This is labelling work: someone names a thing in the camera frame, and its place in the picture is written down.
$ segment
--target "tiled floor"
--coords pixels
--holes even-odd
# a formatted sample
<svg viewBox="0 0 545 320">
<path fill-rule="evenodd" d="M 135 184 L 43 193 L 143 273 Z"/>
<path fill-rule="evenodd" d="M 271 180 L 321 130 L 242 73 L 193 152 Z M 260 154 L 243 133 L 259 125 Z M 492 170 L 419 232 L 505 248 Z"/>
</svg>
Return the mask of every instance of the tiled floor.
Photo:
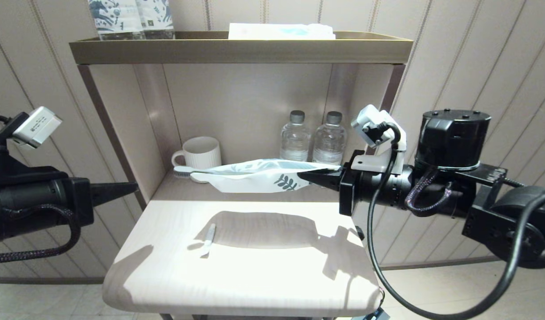
<svg viewBox="0 0 545 320">
<path fill-rule="evenodd" d="M 387 271 L 407 300 L 432 312 L 459 312 L 476 304 L 494 287 L 504 263 Z M 393 320 L 418 320 L 389 294 L 384 309 Z M 483 320 L 545 319 L 545 270 L 520 269 L 508 292 Z M 102 302 L 100 285 L 2 285 L 0 320 L 160 320 Z"/>
</svg>

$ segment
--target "top shelf tray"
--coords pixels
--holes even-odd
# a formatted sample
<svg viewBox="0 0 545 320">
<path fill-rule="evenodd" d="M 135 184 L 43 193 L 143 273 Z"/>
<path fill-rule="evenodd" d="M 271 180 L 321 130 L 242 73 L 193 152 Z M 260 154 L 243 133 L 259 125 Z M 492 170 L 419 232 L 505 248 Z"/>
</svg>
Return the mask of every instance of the top shelf tray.
<svg viewBox="0 0 545 320">
<path fill-rule="evenodd" d="M 78 64 L 406 63 L 413 41 L 335 31 L 336 40 L 228 40 L 227 31 L 176 32 L 172 40 L 71 42 Z"/>
</svg>

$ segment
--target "wall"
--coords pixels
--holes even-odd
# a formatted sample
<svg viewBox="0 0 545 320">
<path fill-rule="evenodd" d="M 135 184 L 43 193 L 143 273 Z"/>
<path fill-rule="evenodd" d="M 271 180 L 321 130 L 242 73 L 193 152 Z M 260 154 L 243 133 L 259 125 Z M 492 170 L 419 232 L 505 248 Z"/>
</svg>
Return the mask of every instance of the wall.
<svg viewBox="0 0 545 320">
<path fill-rule="evenodd" d="M 545 186 L 545 0 L 171 0 L 177 30 L 226 30 L 229 22 L 321 22 L 415 40 L 393 116 L 416 141 L 421 113 L 476 109 L 492 115 L 482 159 Z M 0 0 L 0 115 L 45 105 L 65 124 L 41 148 L 11 152 L 93 182 L 125 181 L 69 51 L 96 31 L 86 0 Z M 412 160 L 413 147 L 409 144 Z M 66 255 L 0 264 L 0 277 L 101 277 L 140 216 L 132 196 L 96 208 L 96 222 Z M 376 251 L 386 265 L 483 257 L 462 223 L 379 208 Z M 48 248 L 59 227 L 0 243 L 0 252 Z"/>
</svg>

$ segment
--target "white mug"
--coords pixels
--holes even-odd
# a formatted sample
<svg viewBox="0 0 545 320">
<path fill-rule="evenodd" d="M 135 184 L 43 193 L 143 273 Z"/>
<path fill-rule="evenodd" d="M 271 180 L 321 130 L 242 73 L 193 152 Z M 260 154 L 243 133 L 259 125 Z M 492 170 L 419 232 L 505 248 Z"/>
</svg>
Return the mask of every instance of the white mug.
<svg viewBox="0 0 545 320">
<path fill-rule="evenodd" d="M 221 148 L 219 141 L 211 136 L 197 136 L 187 140 L 182 150 L 172 154 L 172 164 L 179 166 L 176 158 L 183 156 L 185 165 L 194 169 L 208 169 L 221 166 Z"/>
</svg>

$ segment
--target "water bottle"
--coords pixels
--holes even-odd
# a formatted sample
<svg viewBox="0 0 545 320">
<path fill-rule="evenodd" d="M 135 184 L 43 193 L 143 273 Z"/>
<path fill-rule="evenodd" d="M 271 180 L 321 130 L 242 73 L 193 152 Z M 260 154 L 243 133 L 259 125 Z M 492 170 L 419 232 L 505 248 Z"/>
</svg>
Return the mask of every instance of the water bottle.
<svg viewBox="0 0 545 320">
<path fill-rule="evenodd" d="M 135 0 L 89 0 L 100 40 L 143 40 L 144 31 Z"/>
<path fill-rule="evenodd" d="M 347 138 L 344 127 L 340 125 L 342 114 L 328 112 L 326 123 L 319 126 L 314 135 L 313 162 L 340 165 Z"/>
<path fill-rule="evenodd" d="M 173 39 L 169 0 L 136 0 L 147 39 Z"/>
<path fill-rule="evenodd" d="M 304 125 L 305 113 L 293 110 L 290 122 L 281 131 L 281 159 L 307 161 L 310 145 L 310 131 Z"/>
</svg>

